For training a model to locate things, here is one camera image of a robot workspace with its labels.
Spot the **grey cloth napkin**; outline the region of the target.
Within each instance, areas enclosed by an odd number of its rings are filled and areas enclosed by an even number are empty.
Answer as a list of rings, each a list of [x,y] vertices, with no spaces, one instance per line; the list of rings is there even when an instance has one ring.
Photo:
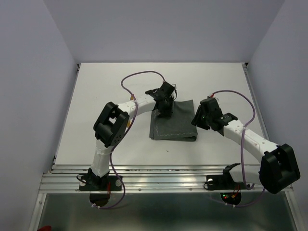
[[[151,113],[150,133],[152,140],[196,141],[198,132],[192,125],[194,119],[193,100],[174,102],[171,117],[162,117],[158,110]]]

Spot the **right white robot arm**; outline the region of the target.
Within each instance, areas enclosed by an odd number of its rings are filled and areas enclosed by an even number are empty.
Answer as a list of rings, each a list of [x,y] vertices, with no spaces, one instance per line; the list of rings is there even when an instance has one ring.
[[[248,151],[259,162],[258,166],[247,169],[242,169],[243,162],[228,165],[222,174],[206,177],[205,189],[247,189],[252,185],[261,185],[268,192],[277,194],[300,179],[295,153],[290,145],[278,145],[259,136],[233,114],[224,114],[215,98],[200,102],[192,125],[218,132],[240,145],[241,152]]]

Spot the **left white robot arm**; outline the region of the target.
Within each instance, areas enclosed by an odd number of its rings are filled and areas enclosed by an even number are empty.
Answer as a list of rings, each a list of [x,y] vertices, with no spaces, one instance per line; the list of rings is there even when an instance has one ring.
[[[137,116],[151,111],[157,111],[162,117],[171,117],[176,96],[176,85],[163,82],[161,87],[148,90],[126,103],[107,103],[93,126],[95,155],[82,182],[91,184],[97,190],[103,189],[107,185],[110,155],[123,140],[129,129],[128,124],[132,125]]]

